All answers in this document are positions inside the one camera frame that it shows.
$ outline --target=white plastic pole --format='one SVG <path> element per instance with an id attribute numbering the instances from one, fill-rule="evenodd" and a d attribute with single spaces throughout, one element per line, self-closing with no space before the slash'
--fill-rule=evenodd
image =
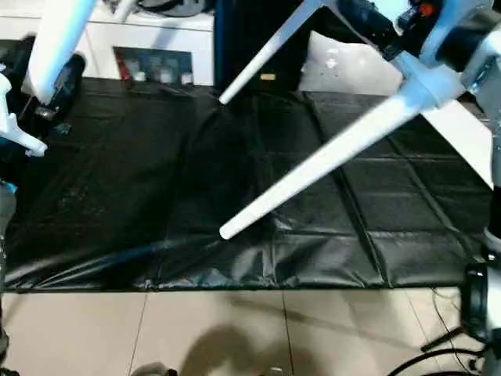
<path id="1" fill-rule="evenodd" d="M 248 83 L 252 77 L 270 60 L 317 9 L 323 6 L 322 0 L 304 0 L 292 16 L 266 42 L 258 54 L 242 70 L 231 85 L 222 93 L 219 102 L 227 104 Z"/>
<path id="2" fill-rule="evenodd" d="M 114 19 L 120 23 L 125 22 L 134 9 L 135 2 L 136 0 L 121 0 L 115 9 L 115 13 L 113 13 Z"/>
<path id="3" fill-rule="evenodd" d="M 397 94 L 364 114 L 229 220 L 219 233 L 228 240 L 335 168 L 373 145 L 423 109 L 434 106 L 430 93 L 409 79 Z"/>
<path id="4" fill-rule="evenodd" d="M 38 100 L 48 103 L 54 84 L 80 40 L 96 0 L 47 0 L 26 76 Z"/>

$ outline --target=white cabinet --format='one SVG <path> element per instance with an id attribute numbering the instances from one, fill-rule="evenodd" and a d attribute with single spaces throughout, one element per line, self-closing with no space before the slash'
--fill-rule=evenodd
<path id="1" fill-rule="evenodd" d="M 0 17 L 0 40 L 2 39 L 21 39 L 27 34 L 35 34 L 38 30 L 40 19 L 37 18 L 14 18 Z M 85 66 L 84 76 L 99 77 L 99 71 L 96 67 L 95 59 L 92 55 L 87 34 L 84 33 L 78 42 L 77 52 L 84 56 L 87 64 Z"/>
<path id="2" fill-rule="evenodd" d="M 38 29 L 46 0 L 0 0 L 0 40 L 20 39 Z M 199 14 L 168 18 L 147 13 L 132 14 L 117 23 L 98 1 L 77 50 L 87 60 L 86 77 L 120 78 L 114 47 L 189 52 L 193 83 L 213 85 L 214 17 Z"/>

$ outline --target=tile floor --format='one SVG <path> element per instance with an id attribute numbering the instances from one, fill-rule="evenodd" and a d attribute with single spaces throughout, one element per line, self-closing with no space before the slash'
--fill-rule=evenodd
<path id="1" fill-rule="evenodd" d="M 457 322 L 459 297 L 438 308 Z M 7 295 L 6 366 L 22 376 L 384 376 L 444 332 L 430 290 Z M 472 349 L 479 344 L 460 338 Z M 452 356 L 404 375 L 459 370 Z"/>

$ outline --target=black plastic sheet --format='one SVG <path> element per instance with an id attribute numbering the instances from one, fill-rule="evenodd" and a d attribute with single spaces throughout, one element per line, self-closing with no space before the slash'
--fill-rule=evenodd
<path id="1" fill-rule="evenodd" d="M 235 237 L 218 228 L 382 100 L 85 80 L 23 174 L 11 291 L 459 284 L 490 189 L 421 117 Z"/>

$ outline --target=black cable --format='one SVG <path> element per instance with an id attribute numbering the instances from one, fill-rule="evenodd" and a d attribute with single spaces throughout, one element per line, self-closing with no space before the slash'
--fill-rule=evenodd
<path id="1" fill-rule="evenodd" d="M 410 368 L 411 366 L 418 364 L 424 360 L 430 359 L 430 358 L 435 358 L 436 356 L 440 355 L 445 355 L 445 354 L 466 354 L 466 355 L 472 355 L 476 357 L 482 356 L 482 351 L 474 351 L 474 350 L 469 350 L 469 349 L 439 349 L 435 351 L 430 351 L 426 352 L 424 354 L 421 354 L 419 356 L 416 356 L 415 358 L 412 358 L 411 360 L 408 360 L 401 366 L 395 368 L 388 376 L 396 376 L 397 374 L 402 373 L 404 370 L 407 368 Z M 466 371 L 468 375 L 474 375 L 471 372 Z"/>
<path id="2" fill-rule="evenodd" d="M 424 374 L 423 376 L 468 376 L 466 372 L 462 371 L 442 371 L 434 372 L 433 374 Z"/>
<path id="3" fill-rule="evenodd" d="M 440 313 L 440 310 L 438 309 L 438 306 L 437 306 L 437 292 L 434 288 L 432 288 L 431 291 L 433 292 L 433 295 L 431 296 L 431 300 L 433 302 L 433 308 L 435 309 L 435 312 L 437 313 L 438 319 L 442 323 L 442 326 L 444 327 L 445 331 L 447 332 L 447 334 L 450 334 L 449 328 L 447 327 L 447 324 L 445 323 L 445 320 L 442 317 L 442 314 Z M 452 341 L 451 338 L 449 339 L 449 342 L 451 344 L 451 349 L 456 350 L 456 347 L 454 347 L 454 342 Z M 464 369 L 464 371 L 469 372 L 469 370 L 465 367 L 465 365 L 463 364 L 461 359 L 458 357 L 456 351 L 454 351 L 454 356 L 456 357 L 457 362 Z"/>

